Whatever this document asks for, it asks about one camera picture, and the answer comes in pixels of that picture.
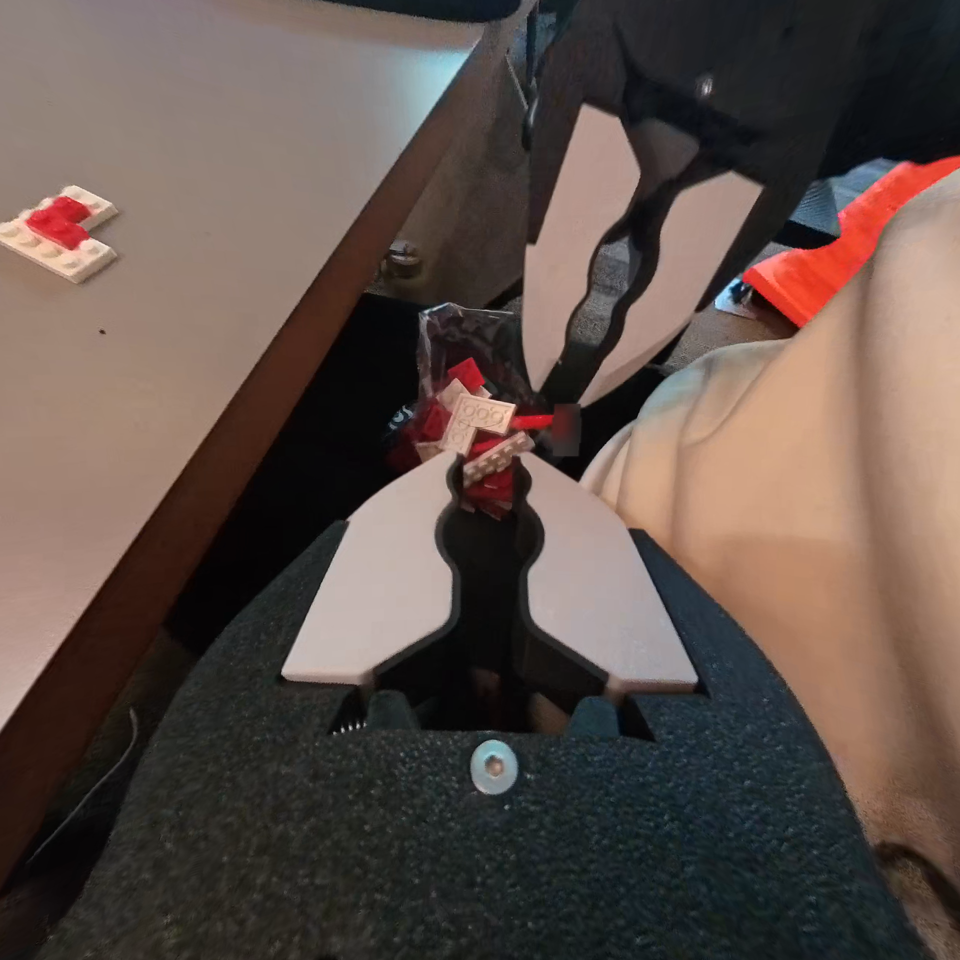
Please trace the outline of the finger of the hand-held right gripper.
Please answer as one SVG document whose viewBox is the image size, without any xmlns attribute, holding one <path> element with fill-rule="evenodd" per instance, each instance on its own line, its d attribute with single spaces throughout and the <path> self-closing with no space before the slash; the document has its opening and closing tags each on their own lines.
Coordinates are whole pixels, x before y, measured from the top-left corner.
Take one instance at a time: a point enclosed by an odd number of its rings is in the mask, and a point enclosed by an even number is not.
<svg viewBox="0 0 960 960">
<path fill-rule="evenodd" d="M 561 358 L 571 317 L 590 291 L 595 254 L 629 210 L 640 179 L 620 118 L 583 104 L 540 232 L 524 258 L 522 349 L 537 392 Z"/>
<path fill-rule="evenodd" d="M 678 194 L 661 230 L 653 278 L 629 306 L 622 335 L 588 384 L 582 407 L 618 389 L 682 331 L 762 190 L 726 172 Z"/>
</svg>

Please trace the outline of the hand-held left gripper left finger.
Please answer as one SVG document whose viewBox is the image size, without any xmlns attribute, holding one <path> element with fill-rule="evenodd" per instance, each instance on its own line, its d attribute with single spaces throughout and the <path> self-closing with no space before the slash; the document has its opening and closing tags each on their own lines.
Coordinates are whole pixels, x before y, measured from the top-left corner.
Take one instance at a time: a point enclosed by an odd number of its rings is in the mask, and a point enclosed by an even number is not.
<svg viewBox="0 0 960 960">
<path fill-rule="evenodd" d="M 379 490 L 348 518 L 281 668 L 284 680 L 361 686 L 447 625 L 453 572 L 437 531 L 453 505 L 442 452 Z"/>
</svg>

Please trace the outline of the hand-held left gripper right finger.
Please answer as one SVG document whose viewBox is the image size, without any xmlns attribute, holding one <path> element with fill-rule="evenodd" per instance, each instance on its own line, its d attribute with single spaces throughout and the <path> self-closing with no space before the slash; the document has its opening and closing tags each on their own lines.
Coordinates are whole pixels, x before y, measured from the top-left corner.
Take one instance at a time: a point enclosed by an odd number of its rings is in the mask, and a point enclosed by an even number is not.
<svg viewBox="0 0 960 960">
<path fill-rule="evenodd" d="M 518 457 L 517 480 L 533 532 L 518 673 L 550 694 L 694 691 L 697 672 L 619 516 L 533 454 Z"/>
</svg>

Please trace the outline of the clear bag of bricks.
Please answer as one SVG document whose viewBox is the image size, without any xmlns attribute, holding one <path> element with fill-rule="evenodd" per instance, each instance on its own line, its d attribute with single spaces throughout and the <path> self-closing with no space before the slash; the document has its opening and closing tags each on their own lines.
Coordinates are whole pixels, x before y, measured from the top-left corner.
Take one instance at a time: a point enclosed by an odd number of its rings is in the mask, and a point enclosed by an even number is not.
<svg viewBox="0 0 960 960">
<path fill-rule="evenodd" d="M 518 317 L 452 303 L 419 313 L 418 392 L 390 420 L 387 461 L 405 474 L 435 456 L 462 457 L 462 509 L 502 520 L 514 503 L 513 461 L 553 422 L 531 388 Z"/>
</svg>

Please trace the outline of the white and red brick assembly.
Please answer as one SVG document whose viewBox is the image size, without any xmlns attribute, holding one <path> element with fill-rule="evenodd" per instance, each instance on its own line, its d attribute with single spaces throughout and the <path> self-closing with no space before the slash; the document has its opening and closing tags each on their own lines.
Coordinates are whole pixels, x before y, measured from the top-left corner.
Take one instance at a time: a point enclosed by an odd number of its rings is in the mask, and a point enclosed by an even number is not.
<svg viewBox="0 0 960 960">
<path fill-rule="evenodd" d="M 1 223 L 1 246 L 44 270 L 80 285 L 117 260 L 115 249 L 92 234 L 118 215 L 116 206 L 67 185 Z"/>
</svg>

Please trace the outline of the white desk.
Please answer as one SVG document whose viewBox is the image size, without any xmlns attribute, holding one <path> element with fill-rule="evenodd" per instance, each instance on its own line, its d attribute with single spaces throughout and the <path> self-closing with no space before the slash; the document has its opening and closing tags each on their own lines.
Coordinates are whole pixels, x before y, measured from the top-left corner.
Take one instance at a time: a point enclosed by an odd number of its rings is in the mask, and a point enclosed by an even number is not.
<svg viewBox="0 0 960 960">
<path fill-rule="evenodd" d="M 2 2 L 2 217 L 119 210 L 78 285 L 2 250 L 2 882 L 529 6 Z"/>
</svg>

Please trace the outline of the orange plastic part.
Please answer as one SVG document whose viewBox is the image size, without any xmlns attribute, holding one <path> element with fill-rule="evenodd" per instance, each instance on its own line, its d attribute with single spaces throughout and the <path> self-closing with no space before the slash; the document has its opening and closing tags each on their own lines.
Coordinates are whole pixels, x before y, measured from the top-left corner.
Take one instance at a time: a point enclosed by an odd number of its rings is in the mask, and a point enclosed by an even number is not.
<svg viewBox="0 0 960 960">
<path fill-rule="evenodd" d="M 839 212 L 838 239 L 766 258 L 746 270 L 744 282 L 796 328 L 804 327 L 867 262 L 894 215 L 958 167 L 958 156 L 897 164 Z"/>
</svg>

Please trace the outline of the person's beige trouser leg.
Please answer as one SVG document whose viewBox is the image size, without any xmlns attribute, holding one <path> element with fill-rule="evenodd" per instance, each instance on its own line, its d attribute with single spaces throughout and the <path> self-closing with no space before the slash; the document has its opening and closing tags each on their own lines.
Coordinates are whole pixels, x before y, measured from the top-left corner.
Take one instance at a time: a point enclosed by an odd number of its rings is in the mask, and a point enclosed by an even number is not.
<svg viewBox="0 0 960 960">
<path fill-rule="evenodd" d="M 792 338 L 669 375 L 582 486 L 759 646 L 928 949 L 958 958 L 959 174 Z"/>
</svg>

